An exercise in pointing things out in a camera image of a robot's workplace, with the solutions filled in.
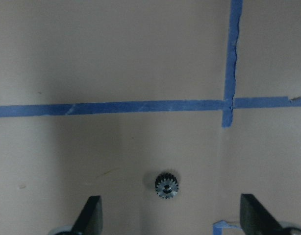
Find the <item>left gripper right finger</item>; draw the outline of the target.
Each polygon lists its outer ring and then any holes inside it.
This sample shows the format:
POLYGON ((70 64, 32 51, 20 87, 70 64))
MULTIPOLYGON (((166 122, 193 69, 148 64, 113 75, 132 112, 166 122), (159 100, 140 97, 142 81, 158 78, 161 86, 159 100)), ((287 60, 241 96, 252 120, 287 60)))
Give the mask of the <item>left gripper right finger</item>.
POLYGON ((240 196, 240 226, 246 235, 284 235, 283 227, 253 194, 240 196))

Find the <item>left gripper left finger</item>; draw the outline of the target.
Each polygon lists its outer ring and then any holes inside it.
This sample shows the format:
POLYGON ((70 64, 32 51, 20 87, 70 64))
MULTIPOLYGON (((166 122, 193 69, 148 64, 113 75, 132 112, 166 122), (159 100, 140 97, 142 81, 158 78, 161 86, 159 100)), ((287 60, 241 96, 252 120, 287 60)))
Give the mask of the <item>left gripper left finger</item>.
POLYGON ((100 235, 102 230, 101 196, 90 196, 72 226, 71 233, 73 235, 100 235))

